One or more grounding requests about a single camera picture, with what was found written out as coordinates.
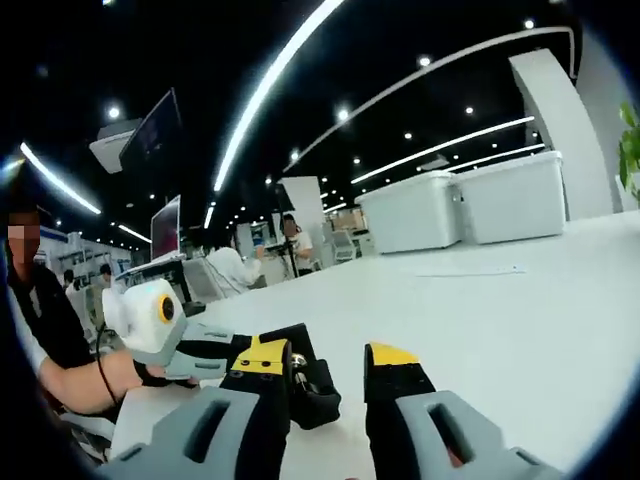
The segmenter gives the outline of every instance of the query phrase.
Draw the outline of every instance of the ceiling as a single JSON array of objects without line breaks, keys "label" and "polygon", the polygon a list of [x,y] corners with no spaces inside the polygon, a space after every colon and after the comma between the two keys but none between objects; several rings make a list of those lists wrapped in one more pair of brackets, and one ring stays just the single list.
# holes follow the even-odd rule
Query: ceiling
[{"label": "ceiling", "polygon": [[[9,107],[2,120],[2,153],[15,154],[25,141],[102,211],[93,215],[44,182],[38,201],[50,212],[45,224],[55,226],[60,219],[57,228],[63,231],[143,247],[111,223],[149,236],[152,215],[166,199],[181,194],[183,227],[201,226],[209,202],[217,202],[207,231],[185,228],[196,243],[206,243],[234,215],[252,221],[266,214],[260,199],[271,187],[265,179],[283,175],[292,150],[303,150],[335,124],[341,106],[354,109],[415,72],[422,55],[435,61],[522,31],[525,20],[533,19],[536,27],[571,26],[580,58],[579,24],[562,4],[345,0],[276,82],[223,189],[214,193],[215,174],[242,109],[270,63],[321,1],[220,0],[215,8],[210,3],[38,4],[40,15],[24,32],[29,41],[10,54],[14,75],[0,94]],[[350,183],[418,151],[525,116],[508,58],[535,48],[550,48],[568,69],[566,35],[519,40],[474,54],[421,77],[347,122],[288,174],[326,177],[322,189],[330,194],[328,206],[339,203],[340,196],[353,204],[363,188],[417,174],[416,167],[435,154]],[[142,178],[127,172],[109,175],[88,148],[110,122],[109,106],[117,105],[125,119],[143,118],[172,87],[188,144],[184,154],[162,159]],[[465,113],[468,106],[473,115]],[[464,163],[537,143],[535,129],[535,123],[523,125],[439,153],[452,165]],[[356,156],[359,164],[353,162]]]}]

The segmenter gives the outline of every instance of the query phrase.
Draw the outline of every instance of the plastic bin lid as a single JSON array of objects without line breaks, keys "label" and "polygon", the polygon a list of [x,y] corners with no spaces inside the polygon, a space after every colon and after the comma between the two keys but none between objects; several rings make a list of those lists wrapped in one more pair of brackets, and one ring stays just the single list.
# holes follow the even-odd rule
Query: plastic bin lid
[{"label": "plastic bin lid", "polygon": [[550,152],[542,152],[537,155],[528,155],[514,160],[507,160],[506,162],[491,165],[489,167],[482,167],[477,170],[469,170],[468,172],[459,173],[452,179],[452,182],[461,183],[473,178],[482,177],[483,175],[502,172],[504,170],[511,170],[513,168],[520,168],[526,165],[533,165],[535,163],[554,162],[558,160],[562,161],[562,153],[559,151],[553,150]]},{"label": "plastic bin lid", "polygon": [[443,172],[442,170],[433,170],[431,172],[421,173],[420,175],[416,175],[411,178],[407,178],[406,180],[402,180],[401,182],[392,183],[391,185],[384,186],[373,192],[365,193],[364,195],[360,195],[356,197],[356,203],[361,203],[362,200],[371,200],[377,196],[388,195],[393,192],[397,188],[407,188],[420,183],[427,182],[429,180],[433,180],[435,178],[446,178],[450,179],[455,177],[455,173]]}]

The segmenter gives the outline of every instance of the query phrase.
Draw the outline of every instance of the cable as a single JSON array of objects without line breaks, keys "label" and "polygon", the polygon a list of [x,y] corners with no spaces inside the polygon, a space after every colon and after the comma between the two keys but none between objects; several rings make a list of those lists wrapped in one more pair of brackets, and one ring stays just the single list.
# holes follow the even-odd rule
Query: cable
[{"label": "cable", "polygon": [[104,374],[104,370],[102,369],[102,362],[100,361],[100,337],[102,336],[102,332],[107,326],[107,322],[104,322],[100,328],[98,329],[98,336],[96,337],[96,360],[98,361],[98,370],[100,370],[100,375],[102,376],[102,381],[107,387],[109,391],[109,395],[111,395],[111,400],[113,400],[113,404],[117,405],[118,400],[116,400],[116,396],[113,394],[111,387],[109,386],[109,382],[107,382],[107,377]]}]

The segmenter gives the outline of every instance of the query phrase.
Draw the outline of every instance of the recessed light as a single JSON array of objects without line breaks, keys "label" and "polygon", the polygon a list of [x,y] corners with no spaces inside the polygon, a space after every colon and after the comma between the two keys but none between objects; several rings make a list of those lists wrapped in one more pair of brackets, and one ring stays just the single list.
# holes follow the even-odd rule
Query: recessed light
[{"label": "recessed light", "polygon": [[338,111],[338,120],[344,122],[347,118],[349,118],[349,111],[346,108],[341,108]]}]

